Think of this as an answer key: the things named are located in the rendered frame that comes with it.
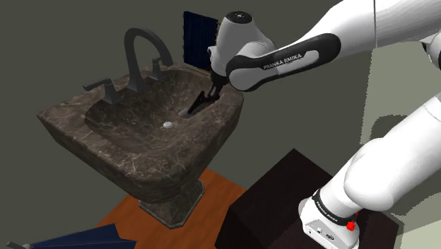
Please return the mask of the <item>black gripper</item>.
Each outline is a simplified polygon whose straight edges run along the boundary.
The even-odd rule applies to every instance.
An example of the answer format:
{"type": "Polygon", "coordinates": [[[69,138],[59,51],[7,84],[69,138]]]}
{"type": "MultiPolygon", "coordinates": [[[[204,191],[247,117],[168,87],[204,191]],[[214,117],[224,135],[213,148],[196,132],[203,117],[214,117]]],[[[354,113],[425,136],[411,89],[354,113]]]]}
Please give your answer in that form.
{"type": "Polygon", "coordinates": [[[208,95],[205,94],[205,91],[201,91],[200,94],[196,97],[196,100],[188,109],[187,114],[194,115],[198,111],[216,102],[220,98],[220,91],[222,87],[224,87],[228,83],[228,78],[226,76],[221,76],[220,74],[217,74],[213,70],[210,71],[210,77],[212,87],[208,95]]]}

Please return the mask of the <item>dark blue ribbed panel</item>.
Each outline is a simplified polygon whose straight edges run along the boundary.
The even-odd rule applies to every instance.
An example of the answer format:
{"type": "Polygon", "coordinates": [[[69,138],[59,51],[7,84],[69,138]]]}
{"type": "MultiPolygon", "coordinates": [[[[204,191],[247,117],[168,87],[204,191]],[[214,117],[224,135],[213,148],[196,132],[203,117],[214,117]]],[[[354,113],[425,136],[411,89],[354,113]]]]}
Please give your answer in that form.
{"type": "Polygon", "coordinates": [[[183,13],[184,63],[209,71],[211,62],[208,47],[216,44],[218,20],[190,11],[183,13]]]}

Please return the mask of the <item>dark grey faucet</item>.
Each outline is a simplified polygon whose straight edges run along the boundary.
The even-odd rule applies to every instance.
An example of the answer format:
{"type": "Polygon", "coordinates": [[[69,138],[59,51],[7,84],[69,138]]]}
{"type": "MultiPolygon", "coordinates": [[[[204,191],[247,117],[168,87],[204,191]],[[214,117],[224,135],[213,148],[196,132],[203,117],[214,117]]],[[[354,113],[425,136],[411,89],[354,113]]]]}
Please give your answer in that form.
{"type": "MultiPolygon", "coordinates": [[[[142,37],[149,41],[158,51],[159,57],[152,59],[152,74],[150,78],[159,81],[163,78],[162,71],[160,70],[159,62],[162,62],[164,66],[172,66],[173,60],[169,49],[165,43],[152,31],[147,28],[130,28],[124,34],[124,50],[127,59],[127,66],[129,69],[129,82],[126,86],[130,91],[135,93],[148,90],[148,85],[144,83],[139,70],[139,64],[136,58],[134,49],[134,40],[136,37],[142,37]]],[[[103,100],[111,105],[117,104],[122,101],[123,97],[120,96],[113,83],[109,78],[101,79],[94,83],[83,85],[85,91],[91,91],[98,86],[105,87],[105,96],[103,100]]]]}

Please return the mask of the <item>dark robot stand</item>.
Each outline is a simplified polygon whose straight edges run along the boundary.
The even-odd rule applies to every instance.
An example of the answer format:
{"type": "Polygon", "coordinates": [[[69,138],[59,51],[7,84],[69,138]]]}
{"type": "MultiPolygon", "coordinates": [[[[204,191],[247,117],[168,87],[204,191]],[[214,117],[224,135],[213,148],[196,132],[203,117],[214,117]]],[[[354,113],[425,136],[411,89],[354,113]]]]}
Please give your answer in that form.
{"type": "Polygon", "coordinates": [[[293,149],[229,206],[216,249],[324,249],[304,234],[298,205],[330,179],[293,149]]]}

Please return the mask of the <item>dark blue angular object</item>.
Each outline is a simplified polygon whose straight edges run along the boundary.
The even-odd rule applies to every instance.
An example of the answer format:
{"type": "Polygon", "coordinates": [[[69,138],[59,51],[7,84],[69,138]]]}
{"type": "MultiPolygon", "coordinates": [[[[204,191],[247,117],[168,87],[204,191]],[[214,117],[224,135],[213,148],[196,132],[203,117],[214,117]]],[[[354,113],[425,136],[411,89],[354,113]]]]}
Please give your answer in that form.
{"type": "Polygon", "coordinates": [[[23,245],[9,241],[6,247],[10,249],[135,249],[136,244],[136,240],[121,238],[115,224],[108,224],[23,245]]]}

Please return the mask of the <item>brown marble pedestal sink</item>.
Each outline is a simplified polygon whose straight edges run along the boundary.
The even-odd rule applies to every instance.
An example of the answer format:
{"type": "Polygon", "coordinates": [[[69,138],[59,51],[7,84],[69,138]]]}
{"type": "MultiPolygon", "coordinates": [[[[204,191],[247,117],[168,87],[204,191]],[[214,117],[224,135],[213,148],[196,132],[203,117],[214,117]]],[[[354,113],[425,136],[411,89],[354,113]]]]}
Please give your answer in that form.
{"type": "Polygon", "coordinates": [[[141,69],[148,90],[113,84],[122,100],[103,99],[101,86],[38,113],[53,139],[130,194],[137,205],[168,228],[184,225],[205,192],[201,174],[235,130],[243,94],[224,86],[219,99],[191,117],[181,115],[202,91],[207,74],[175,64],[163,79],[141,69]]]}

